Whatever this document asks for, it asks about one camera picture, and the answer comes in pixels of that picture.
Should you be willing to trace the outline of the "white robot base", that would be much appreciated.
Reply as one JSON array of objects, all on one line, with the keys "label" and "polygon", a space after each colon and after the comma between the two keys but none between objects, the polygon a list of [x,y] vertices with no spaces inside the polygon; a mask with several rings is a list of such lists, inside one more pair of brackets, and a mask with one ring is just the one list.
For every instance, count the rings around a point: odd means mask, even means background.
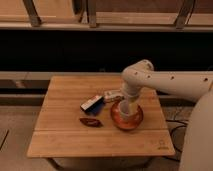
[{"label": "white robot base", "polygon": [[179,171],[213,171],[213,92],[206,93],[191,113]]}]

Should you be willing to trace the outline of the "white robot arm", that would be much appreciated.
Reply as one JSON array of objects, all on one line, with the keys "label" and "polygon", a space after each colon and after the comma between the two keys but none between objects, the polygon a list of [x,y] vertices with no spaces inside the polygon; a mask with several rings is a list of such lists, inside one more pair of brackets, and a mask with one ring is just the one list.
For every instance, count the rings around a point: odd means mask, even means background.
[{"label": "white robot arm", "polygon": [[213,71],[155,71],[149,60],[141,60],[122,71],[121,91],[136,101],[143,87],[195,102],[194,116],[213,113]]}]

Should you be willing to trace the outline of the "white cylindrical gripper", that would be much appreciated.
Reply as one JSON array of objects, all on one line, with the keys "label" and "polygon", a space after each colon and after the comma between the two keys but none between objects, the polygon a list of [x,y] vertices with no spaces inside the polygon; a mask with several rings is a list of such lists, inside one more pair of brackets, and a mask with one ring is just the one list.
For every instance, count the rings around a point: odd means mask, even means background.
[{"label": "white cylindrical gripper", "polygon": [[130,121],[137,113],[137,101],[124,98],[119,102],[118,109],[124,121]]}]

